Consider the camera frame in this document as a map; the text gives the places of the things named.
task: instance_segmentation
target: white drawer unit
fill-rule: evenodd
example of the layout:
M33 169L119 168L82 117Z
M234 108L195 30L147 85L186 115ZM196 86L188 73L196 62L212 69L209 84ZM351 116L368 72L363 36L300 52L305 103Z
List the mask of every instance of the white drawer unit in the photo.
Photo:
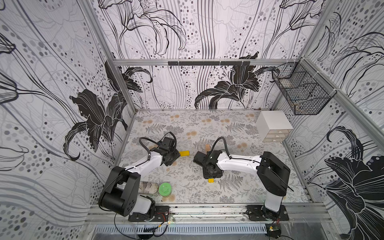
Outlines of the white drawer unit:
M262 111L256 127L263 142L282 142L293 129L283 111Z

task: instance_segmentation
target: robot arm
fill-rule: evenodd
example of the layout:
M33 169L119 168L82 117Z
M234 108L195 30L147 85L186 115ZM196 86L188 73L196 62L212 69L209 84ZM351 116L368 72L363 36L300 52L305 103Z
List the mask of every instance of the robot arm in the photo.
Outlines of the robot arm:
M176 137L164 137L159 142L147 138L140 138L140 144L147 150L148 155L127 167L114 167L108 176L105 186L99 198L99 207L105 207L110 211L127 216L131 212L144 214L143 219L154 216L154 201L148 197L138 196L141 176L145 176L162 164L169 166L180 157L176 149ZM149 150L141 139L152 141L158 145Z
M213 148L208 155L198 152L194 157L194 163L203 168L205 179L222 177L224 170L257 174L267 189L264 207L273 213L279 212L291 172L283 162L270 152L261 156L241 156L229 155L227 148L226 151L215 151Z

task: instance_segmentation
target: fern pattern tabletop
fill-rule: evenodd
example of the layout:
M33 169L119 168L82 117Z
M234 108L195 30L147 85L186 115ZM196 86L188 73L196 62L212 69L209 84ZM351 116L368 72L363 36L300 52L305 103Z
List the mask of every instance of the fern pattern tabletop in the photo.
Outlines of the fern pattern tabletop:
M120 166L124 167L142 158L146 152L139 144L140 137L155 141L172 131L177 138L177 149L189 151L190 156L180 157L171 166L160 166L142 181L161 184L169 182L172 193L168 197L150 195L156 203L262 203L266 189L256 175L227 170L214 183L203 178L200 166L193 163L197 151L204 152L224 136L231 154L261 155L264 151L275 154L290 169L289 186L283 202L308 202L292 163L279 142L263 143L255 126L260 111L256 110L196 110L196 111L138 111ZM153 143L146 142L149 148ZM224 149L218 142L216 150Z

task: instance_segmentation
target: wire basket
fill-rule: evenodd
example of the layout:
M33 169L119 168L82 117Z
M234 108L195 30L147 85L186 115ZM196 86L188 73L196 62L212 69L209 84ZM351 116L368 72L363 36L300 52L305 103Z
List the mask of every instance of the wire basket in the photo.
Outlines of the wire basket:
M294 115L317 115L331 100L329 94L299 63L287 63L272 72Z

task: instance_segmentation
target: green lid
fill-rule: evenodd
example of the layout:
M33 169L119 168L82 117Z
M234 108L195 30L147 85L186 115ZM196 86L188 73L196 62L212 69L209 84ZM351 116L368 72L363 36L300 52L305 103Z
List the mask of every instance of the green lid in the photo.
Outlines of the green lid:
M170 186L169 183L164 182L164 183L162 183L162 184L160 185L160 187L159 187L159 193L160 193L160 195L162 195L163 197L169 196L171 192L172 192L172 187Z

